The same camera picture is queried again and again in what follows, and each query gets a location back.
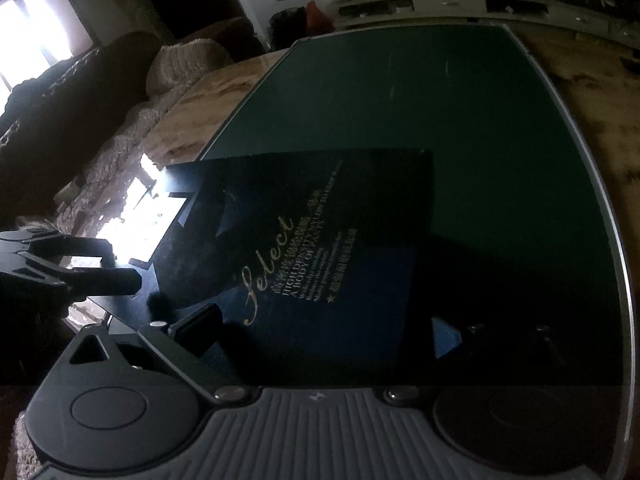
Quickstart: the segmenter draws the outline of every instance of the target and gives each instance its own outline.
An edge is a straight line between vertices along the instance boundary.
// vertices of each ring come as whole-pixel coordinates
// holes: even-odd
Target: green glass surface
[[[394,147],[433,153],[431,233],[521,277],[520,294],[546,291],[601,377],[618,382],[608,219],[556,104],[503,28],[389,27],[302,41],[205,158]]]

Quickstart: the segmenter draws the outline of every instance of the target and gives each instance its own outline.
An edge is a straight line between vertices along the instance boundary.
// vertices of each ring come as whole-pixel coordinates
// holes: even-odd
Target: metal screw
[[[483,328],[484,328],[484,324],[482,323],[476,323],[473,325],[469,325],[469,327],[467,327],[469,332],[471,332],[472,334],[475,334],[476,332],[480,332]]]
[[[406,402],[417,399],[420,396],[420,388],[409,384],[392,386],[385,392],[385,396],[391,402]]]
[[[249,392],[242,386],[220,386],[214,393],[216,400],[231,404],[245,400]]]

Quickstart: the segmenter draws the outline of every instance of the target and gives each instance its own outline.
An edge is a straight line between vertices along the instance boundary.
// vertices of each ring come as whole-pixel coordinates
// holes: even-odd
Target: sofa
[[[219,43],[234,62],[264,49],[251,23],[233,18],[184,38]],[[162,47],[148,32],[132,32],[61,62],[18,85],[0,117],[0,230],[17,216],[49,216],[53,197],[94,158],[147,99],[146,75]]]

